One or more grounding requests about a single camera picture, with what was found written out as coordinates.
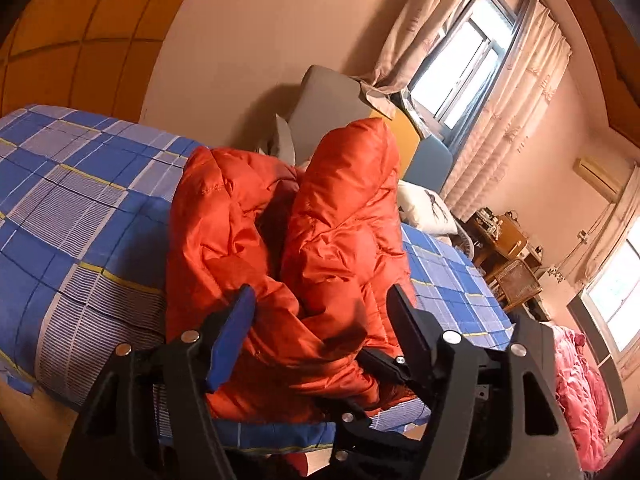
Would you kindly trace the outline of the orange down puffer jacket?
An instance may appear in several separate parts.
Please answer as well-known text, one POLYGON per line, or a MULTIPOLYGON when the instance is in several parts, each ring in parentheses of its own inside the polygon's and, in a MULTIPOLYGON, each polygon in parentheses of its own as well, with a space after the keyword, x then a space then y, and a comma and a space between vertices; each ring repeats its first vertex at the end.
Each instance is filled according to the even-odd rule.
POLYGON ((380 118, 327 133, 299 169, 234 148, 196 148, 171 203, 166 336, 224 310, 243 285, 256 307, 230 378, 206 403, 232 422, 318 422, 323 399, 374 413, 410 399, 366 372, 365 348, 398 356, 388 290, 411 294, 399 152, 380 118))

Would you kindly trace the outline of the red pink puffer garment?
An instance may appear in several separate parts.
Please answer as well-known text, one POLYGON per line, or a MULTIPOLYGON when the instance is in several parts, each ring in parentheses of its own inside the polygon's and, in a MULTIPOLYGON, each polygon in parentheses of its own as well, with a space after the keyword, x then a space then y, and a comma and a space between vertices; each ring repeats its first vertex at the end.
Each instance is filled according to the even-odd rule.
POLYGON ((586 338, 570 328, 552 329, 555 396, 574 440, 580 466, 596 472, 605 463, 608 390, 600 372, 585 357, 586 338))

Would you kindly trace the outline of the wicker back wooden chair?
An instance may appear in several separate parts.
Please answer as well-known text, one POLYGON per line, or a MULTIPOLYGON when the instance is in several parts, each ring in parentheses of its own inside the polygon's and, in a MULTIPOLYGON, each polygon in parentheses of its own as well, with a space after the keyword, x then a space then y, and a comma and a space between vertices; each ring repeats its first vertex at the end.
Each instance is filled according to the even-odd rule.
POLYGON ((542 292, 532 269, 522 259, 514 259, 486 276, 489 289, 504 312, 526 304, 542 292))

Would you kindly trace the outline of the wooden desk with clutter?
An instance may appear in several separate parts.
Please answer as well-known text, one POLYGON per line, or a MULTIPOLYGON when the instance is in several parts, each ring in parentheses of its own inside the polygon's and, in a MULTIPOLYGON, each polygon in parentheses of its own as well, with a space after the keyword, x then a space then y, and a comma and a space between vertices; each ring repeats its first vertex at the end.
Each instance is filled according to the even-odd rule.
POLYGON ((473 263, 488 275, 514 259, 522 259, 532 271, 542 267, 542 258, 518 222, 507 214, 480 208, 463 223, 474 243, 473 263))

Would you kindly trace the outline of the white printed pillow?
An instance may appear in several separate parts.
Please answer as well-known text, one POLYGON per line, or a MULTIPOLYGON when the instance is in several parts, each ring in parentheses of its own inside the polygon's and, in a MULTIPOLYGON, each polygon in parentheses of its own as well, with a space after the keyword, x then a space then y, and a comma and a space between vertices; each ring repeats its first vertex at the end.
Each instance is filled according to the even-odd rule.
POLYGON ((458 227, 440 196, 428 188, 398 181, 397 206, 402 222, 433 236, 454 235, 458 227))

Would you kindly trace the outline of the blue plaid bed sheet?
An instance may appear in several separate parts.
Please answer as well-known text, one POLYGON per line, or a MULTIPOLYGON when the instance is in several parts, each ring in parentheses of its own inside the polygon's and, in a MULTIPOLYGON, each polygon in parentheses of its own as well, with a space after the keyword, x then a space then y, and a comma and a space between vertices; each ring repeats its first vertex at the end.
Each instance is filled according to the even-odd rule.
MULTIPOLYGON (((1 379, 75 411, 108 355, 163 342, 169 207, 198 144, 115 118, 36 105, 1 118, 1 379)), ((460 250, 395 222, 418 307, 473 344, 513 328, 460 250)), ((335 426, 215 422, 253 453, 315 451, 335 426)))

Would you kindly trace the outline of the beige patterned right curtain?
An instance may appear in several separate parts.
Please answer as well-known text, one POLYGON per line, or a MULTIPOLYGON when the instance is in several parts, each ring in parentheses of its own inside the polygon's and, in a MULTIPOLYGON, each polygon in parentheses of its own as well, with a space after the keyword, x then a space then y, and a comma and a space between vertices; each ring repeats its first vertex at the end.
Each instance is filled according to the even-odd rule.
POLYGON ((544 117, 572 47, 540 0, 527 0, 518 32, 440 195, 466 220, 483 205, 544 117))

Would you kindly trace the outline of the beige patterned curtain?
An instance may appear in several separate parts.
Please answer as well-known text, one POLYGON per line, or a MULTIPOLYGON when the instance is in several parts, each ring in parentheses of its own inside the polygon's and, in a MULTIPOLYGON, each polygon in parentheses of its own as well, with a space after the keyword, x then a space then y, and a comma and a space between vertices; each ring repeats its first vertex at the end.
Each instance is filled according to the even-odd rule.
POLYGON ((518 32, 440 195, 466 220, 483 205, 544 117, 572 47, 540 0, 527 0, 518 32))
POLYGON ((373 70, 361 79, 385 94, 407 87, 438 43, 438 33, 451 32, 475 1, 408 0, 386 37, 373 70))

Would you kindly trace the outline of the grey pillow by headboard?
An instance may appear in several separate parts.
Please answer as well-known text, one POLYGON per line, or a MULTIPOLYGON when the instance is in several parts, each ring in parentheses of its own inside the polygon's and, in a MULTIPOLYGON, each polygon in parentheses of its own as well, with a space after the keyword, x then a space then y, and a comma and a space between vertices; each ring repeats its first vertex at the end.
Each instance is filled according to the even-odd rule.
POLYGON ((278 114, 274 115, 272 126, 265 139, 258 143, 259 154, 269 155, 294 166, 296 163, 295 146, 288 122, 278 114))

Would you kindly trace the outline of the orange wooden wardrobe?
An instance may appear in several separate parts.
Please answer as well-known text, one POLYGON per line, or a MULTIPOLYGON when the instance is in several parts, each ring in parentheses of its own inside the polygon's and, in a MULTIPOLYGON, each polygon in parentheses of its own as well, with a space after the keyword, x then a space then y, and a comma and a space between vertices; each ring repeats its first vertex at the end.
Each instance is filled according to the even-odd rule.
POLYGON ((1 43, 1 111, 66 106, 135 122, 183 0, 30 0, 1 43))

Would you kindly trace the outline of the beige patterned left curtain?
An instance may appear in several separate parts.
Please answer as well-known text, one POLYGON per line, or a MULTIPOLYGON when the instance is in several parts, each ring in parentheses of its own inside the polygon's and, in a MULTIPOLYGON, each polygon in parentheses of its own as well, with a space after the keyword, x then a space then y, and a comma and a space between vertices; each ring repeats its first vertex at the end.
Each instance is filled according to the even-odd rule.
POLYGON ((438 33, 451 32, 475 1, 408 0, 386 37, 373 70, 361 79, 385 94, 407 87, 438 43, 438 33))

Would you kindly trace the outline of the wall air conditioner unit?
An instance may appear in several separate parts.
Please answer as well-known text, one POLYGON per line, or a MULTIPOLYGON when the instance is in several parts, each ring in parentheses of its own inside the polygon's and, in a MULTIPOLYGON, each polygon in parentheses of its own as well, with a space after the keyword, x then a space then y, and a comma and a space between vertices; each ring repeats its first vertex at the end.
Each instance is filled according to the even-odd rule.
POLYGON ((620 199, 622 186, 593 160, 579 157, 573 170, 609 203, 614 204, 620 199))

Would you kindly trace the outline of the bright window with frame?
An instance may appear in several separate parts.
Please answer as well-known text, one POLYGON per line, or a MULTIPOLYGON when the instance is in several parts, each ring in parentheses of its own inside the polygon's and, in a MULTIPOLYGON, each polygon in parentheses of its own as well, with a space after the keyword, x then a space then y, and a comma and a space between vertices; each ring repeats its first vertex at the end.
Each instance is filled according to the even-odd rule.
POLYGON ((463 115, 497 73, 513 40, 515 23, 515 11, 506 0, 478 0, 413 77, 409 93, 414 106, 442 142, 454 140, 463 115))

